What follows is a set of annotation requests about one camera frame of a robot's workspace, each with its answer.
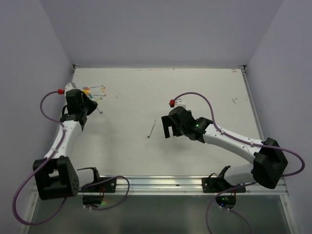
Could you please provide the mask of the light green marker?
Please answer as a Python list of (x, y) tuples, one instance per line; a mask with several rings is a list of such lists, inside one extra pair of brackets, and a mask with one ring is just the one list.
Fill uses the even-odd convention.
[(156, 119), (155, 119), (155, 120), (154, 120), (154, 122), (153, 122), (153, 125), (152, 125), (152, 127), (151, 127), (151, 130), (150, 130), (149, 134), (147, 135), (147, 138), (150, 138), (150, 137), (151, 137), (151, 135), (152, 135), (152, 133), (153, 133), (153, 130), (154, 130), (154, 127), (155, 127), (155, 125), (156, 125)]

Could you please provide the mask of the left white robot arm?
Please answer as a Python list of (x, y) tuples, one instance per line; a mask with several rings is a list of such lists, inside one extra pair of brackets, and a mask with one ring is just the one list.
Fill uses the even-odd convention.
[(75, 169), (70, 161), (76, 140), (97, 103), (79, 89), (64, 91), (67, 104), (62, 109), (58, 135), (44, 159), (35, 160), (33, 171), (42, 200), (76, 196), (84, 186), (94, 192), (101, 187), (95, 167)]

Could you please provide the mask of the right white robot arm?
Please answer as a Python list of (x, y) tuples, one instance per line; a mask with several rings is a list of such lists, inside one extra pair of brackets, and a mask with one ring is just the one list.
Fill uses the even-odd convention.
[(234, 153), (244, 160), (241, 166), (226, 166), (216, 178), (208, 179), (207, 185), (215, 191), (229, 191), (235, 186), (256, 182), (274, 189), (282, 177), (288, 161), (276, 140), (265, 141), (226, 133), (212, 120), (193, 118), (192, 112), (182, 106), (175, 107), (161, 118), (165, 138), (170, 135), (185, 136), (190, 140), (211, 144)]

